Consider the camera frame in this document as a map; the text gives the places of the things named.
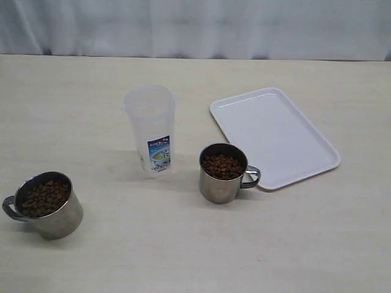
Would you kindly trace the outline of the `steel mug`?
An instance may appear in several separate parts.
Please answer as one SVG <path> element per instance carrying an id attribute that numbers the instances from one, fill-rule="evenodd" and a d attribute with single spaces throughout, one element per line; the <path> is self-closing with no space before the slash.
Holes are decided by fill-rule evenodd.
<path id="1" fill-rule="evenodd" d="M 206 156 L 224 154 L 239 160 L 244 167 L 244 173 L 232 180 L 219 180 L 208 175 L 201 167 L 202 160 Z M 233 201 L 242 189 L 250 189 L 258 185 L 261 179 L 261 171 L 249 165 L 246 155 L 238 147 L 229 143 L 213 143 L 206 146 L 200 156 L 199 189 L 201 194 L 210 202 L 226 204 Z"/>
<path id="2" fill-rule="evenodd" d="M 50 180 L 59 180 L 70 183 L 71 191 L 68 200 L 56 212 L 44 217 L 26 217 L 21 213 L 21 202 L 27 193 L 35 186 Z M 35 175 L 17 189 L 14 195 L 2 202 L 3 211 L 14 220 L 29 224 L 45 239 L 60 239 L 68 236 L 79 226 L 83 218 L 83 208 L 73 190 L 69 177 L 60 172 L 45 172 Z"/>

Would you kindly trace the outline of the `clear plastic container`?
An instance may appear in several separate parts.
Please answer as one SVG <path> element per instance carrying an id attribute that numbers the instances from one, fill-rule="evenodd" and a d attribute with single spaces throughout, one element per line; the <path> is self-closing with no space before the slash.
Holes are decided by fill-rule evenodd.
<path id="1" fill-rule="evenodd" d="M 144 85 L 127 93 L 128 115 L 143 171 L 158 178 L 171 171 L 174 160 L 175 97 L 161 85 Z"/>

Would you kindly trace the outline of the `white plastic tray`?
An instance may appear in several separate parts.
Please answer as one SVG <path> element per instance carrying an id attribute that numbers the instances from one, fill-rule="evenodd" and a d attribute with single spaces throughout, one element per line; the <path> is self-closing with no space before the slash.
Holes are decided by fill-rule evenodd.
<path id="1" fill-rule="evenodd" d="M 341 157 L 277 88 L 219 99 L 210 112 L 227 141 L 260 169 L 259 187 L 275 191 L 337 168 Z"/>

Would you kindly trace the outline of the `white backdrop curtain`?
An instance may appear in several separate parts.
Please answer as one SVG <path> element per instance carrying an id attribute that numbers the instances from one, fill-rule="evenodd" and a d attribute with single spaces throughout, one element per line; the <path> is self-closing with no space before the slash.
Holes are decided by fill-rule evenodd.
<path id="1" fill-rule="evenodd" d="M 2 1 L 1 52 L 390 60 L 389 1 Z"/>

